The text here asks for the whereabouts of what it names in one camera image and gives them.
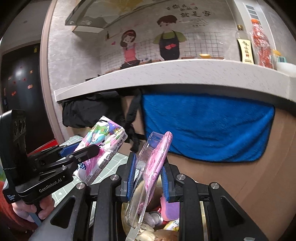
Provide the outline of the person's left hand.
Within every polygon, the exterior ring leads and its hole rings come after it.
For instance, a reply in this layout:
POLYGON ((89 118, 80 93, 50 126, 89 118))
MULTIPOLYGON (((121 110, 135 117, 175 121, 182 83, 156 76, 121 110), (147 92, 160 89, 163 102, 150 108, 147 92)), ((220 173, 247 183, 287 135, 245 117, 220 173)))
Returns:
MULTIPOLYGON (((38 214, 39 219, 44 220, 48 217, 48 215, 54 210, 55 200, 52 198, 51 195, 43 198, 39 206, 41 211, 38 214)), ((12 204, 12 208, 14 213, 19 216, 20 218, 27 220, 29 222, 34 222, 33 218, 30 216, 30 213, 36 213, 37 207, 32 205, 27 205, 22 200, 19 200, 12 204)))

